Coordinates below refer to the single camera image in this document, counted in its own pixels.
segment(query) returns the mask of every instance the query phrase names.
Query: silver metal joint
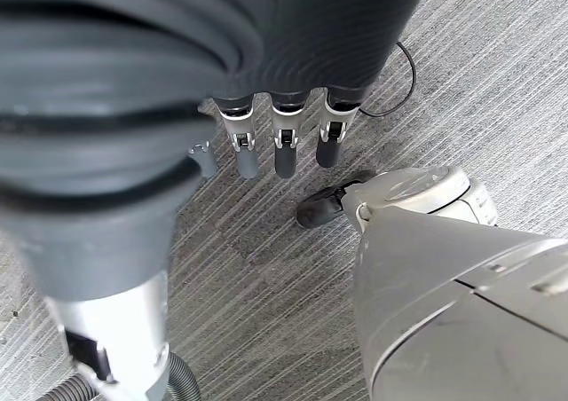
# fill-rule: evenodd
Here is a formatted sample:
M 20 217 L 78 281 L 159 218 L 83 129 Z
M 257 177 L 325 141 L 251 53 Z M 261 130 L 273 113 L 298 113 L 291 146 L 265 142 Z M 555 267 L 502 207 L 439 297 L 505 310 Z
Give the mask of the silver metal joint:
M 168 277 L 87 301 L 45 302 L 76 370 L 111 401 L 145 400 L 168 370 Z
M 242 147 L 252 151 L 255 149 L 255 139 L 253 133 L 233 133 L 230 136 L 231 143 L 233 144 L 234 150 L 238 153 Z
M 253 119 L 253 108 L 246 110 L 245 114 L 229 115 L 219 110 L 223 123 L 227 129 L 227 135 L 234 151 L 237 153 L 245 147 L 249 151 L 255 149 L 255 124 Z
M 290 148 L 296 148 L 298 145 L 298 142 L 300 141 L 300 138 L 297 136 L 297 130 L 296 129 L 288 129 L 287 131 L 290 132 L 285 133 L 285 135 L 287 135 L 287 137 L 289 137 L 288 139 L 284 139 L 283 138 L 283 134 L 282 134 L 283 129 L 278 129 L 278 135 L 274 137 L 274 144 L 276 145 L 276 148 L 282 148 L 283 144 L 288 144 L 290 145 Z
M 199 152 L 206 153 L 209 150 L 209 141 L 205 141 L 205 144 L 196 144 L 189 149 L 189 154 L 195 154 Z
M 345 139 L 347 129 L 353 123 L 358 107 L 349 111 L 334 110 L 327 99 L 324 98 L 324 106 L 319 111 L 319 136 L 323 142 L 327 142 L 330 138 L 335 138 L 337 143 L 341 143 Z

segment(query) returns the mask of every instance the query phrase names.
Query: black cable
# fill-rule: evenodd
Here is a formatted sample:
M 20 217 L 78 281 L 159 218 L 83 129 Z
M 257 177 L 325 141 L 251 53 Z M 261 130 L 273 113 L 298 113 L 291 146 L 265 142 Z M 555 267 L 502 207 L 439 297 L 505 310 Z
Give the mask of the black cable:
M 397 42 L 397 46 L 400 48 L 400 50 L 404 52 L 406 58 L 408 59 L 408 63 L 410 64 L 410 68 L 412 68 L 412 85 L 410 86 L 410 90 L 408 91 L 408 93 L 406 94 L 406 96 L 402 101 L 400 101 L 398 104 L 396 104 L 393 108 L 389 110 L 373 113 L 371 111 L 367 111 L 365 108 L 360 108 L 359 111 L 364 115 L 368 115 L 369 117 L 379 118 L 379 117 L 384 117 L 387 114 L 393 113 L 397 111 L 399 108 L 401 108 L 408 101 L 408 99 L 412 96 L 414 92 L 414 88 L 416 87 L 416 65 L 414 64 L 412 55 L 410 54 L 408 49 L 405 48 L 405 45 L 402 44 L 402 42 Z

